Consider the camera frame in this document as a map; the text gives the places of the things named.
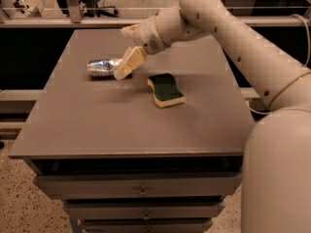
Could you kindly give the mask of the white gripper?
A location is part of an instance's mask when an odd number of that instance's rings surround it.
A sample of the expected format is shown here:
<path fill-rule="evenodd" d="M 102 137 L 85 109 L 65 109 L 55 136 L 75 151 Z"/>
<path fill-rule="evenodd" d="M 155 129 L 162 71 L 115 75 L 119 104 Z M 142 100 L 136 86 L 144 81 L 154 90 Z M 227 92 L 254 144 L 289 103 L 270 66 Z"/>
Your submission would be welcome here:
<path fill-rule="evenodd" d="M 149 17 L 139 24 L 132 24 L 121 29 L 125 38 L 134 38 L 139 47 L 128 48 L 121 62 L 114 68 L 114 77 L 120 81 L 144 63 L 146 55 L 157 54 L 169 47 L 164 40 L 167 20 L 160 15 Z"/>

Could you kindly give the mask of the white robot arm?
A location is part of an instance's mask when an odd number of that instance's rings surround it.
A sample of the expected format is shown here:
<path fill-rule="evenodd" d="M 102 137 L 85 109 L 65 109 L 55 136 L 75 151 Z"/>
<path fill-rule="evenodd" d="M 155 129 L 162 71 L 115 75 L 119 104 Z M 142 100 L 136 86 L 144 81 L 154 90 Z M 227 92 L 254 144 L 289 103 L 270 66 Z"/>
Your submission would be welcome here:
<path fill-rule="evenodd" d="M 147 55 L 211 34 L 270 114 L 244 149 L 241 233 L 311 233 L 311 72 L 233 16 L 221 0 L 179 0 L 176 7 L 126 26 L 136 46 L 115 73 L 123 79 Z"/>

